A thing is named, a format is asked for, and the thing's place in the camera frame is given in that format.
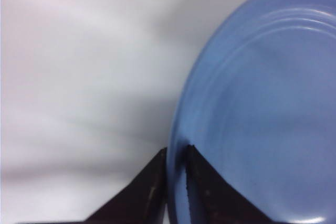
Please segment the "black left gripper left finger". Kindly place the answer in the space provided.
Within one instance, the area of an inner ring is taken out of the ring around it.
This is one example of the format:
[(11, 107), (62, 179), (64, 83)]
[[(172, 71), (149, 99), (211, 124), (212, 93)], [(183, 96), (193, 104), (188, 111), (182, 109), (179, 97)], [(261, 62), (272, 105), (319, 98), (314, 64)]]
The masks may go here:
[(166, 148), (84, 223), (162, 223), (166, 204)]

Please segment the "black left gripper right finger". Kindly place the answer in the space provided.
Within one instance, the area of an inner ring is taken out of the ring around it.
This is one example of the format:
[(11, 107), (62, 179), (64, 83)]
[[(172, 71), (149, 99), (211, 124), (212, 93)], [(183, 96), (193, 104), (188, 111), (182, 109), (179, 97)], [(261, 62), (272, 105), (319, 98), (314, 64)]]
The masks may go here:
[(191, 223), (270, 223), (203, 157), (194, 145), (186, 148), (187, 196)]

